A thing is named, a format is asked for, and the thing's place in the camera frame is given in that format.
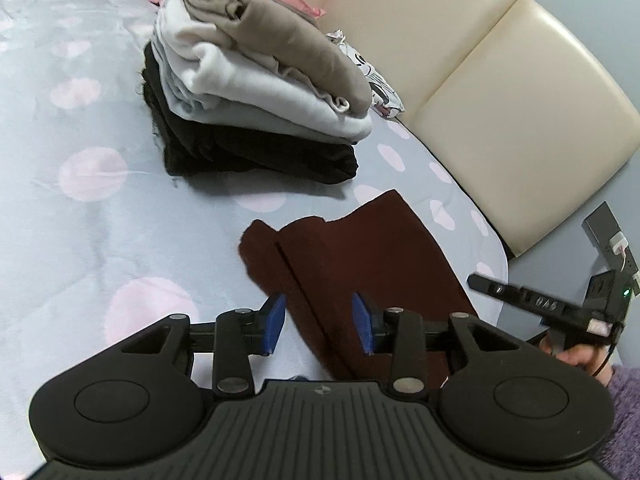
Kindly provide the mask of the person right hand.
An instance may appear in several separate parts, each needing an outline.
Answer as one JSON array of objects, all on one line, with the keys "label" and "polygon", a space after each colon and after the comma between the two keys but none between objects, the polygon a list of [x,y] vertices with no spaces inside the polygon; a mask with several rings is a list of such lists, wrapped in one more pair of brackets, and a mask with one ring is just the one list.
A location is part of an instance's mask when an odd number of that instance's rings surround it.
[{"label": "person right hand", "polygon": [[555,356],[559,361],[567,365],[582,368],[605,387],[612,380],[614,370],[610,363],[611,357],[608,355],[607,348],[578,344],[568,350],[554,353],[551,339],[545,336],[539,344],[539,349]]}]

